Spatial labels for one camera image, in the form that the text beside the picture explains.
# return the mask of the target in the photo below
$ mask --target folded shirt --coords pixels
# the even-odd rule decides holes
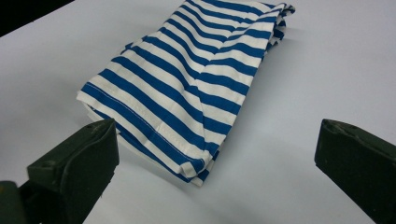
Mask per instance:
[[[262,59],[294,7],[187,0],[155,33],[125,46],[77,99],[113,118],[121,143],[202,186]]]

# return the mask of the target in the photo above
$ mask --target striped shirt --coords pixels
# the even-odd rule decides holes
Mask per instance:
[[[157,32],[128,44],[77,98],[92,119],[115,119],[129,149],[201,186],[293,12],[286,4],[186,0]]]

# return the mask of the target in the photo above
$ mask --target white surface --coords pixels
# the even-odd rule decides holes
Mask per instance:
[[[297,11],[286,37],[266,56],[204,186],[120,146],[85,223],[373,223],[314,154],[322,119],[396,144],[396,2],[287,3]],[[0,180],[21,185],[27,165],[90,123],[77,91],[180,4],[77,0],[1,37]]]

